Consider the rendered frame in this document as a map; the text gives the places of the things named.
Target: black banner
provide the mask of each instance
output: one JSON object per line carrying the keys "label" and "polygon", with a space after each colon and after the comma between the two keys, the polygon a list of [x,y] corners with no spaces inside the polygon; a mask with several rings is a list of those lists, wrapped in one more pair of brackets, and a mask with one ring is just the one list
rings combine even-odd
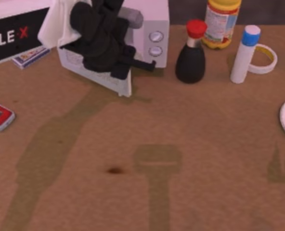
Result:
{"label": "black banner", "polygon": [[48,9],[0,19],[0,60],[41,46],[38,33]]}

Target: white bottle with blue cap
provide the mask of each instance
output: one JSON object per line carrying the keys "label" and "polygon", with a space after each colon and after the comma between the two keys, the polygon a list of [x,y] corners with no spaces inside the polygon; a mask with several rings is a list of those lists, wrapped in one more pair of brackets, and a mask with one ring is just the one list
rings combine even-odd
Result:
{"label": "white bottle with blue cap", "polygon": [[259,42],[260,34],[261,29],[258,26],[249,25],[245,27],[230,75],[230,80],[233,83],[240,84],[244,82],[256,45]]}

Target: brown tabletop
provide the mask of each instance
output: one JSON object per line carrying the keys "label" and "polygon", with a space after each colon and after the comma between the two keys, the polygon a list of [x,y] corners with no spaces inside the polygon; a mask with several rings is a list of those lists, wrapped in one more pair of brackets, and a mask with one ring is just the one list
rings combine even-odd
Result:
{"label": "brown tabletop", "polygon": [[261,28],[278,65],[241,85],[229,70],[243,26],[205,48],[195,85],[174,76],[187,35],[172,26],[168,67],[134,70],[131,99],[55,50],[24,71],[0,64],[0,103],[17,114],[0,133],[0,231],[285,231],[285,26]]}

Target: yellow jar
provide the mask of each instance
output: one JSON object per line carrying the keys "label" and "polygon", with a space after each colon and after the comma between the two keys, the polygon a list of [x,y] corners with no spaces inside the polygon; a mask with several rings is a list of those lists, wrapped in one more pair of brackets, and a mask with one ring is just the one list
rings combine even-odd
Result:
{"label": "yellow jar", "polygon": [[242,0],[208,0],[205,22],[208,26],[202,39],[211,49],[227,47],[233,37]]}

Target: blue cap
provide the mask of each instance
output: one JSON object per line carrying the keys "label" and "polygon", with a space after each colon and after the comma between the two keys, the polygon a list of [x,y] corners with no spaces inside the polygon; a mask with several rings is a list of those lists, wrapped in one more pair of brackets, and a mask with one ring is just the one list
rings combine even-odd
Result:
{"label": "blue cap", "polygon": [[258,26],[246,26],[243,32],[242,43],[245,46],[253,47],[259,42],[261,29]]}

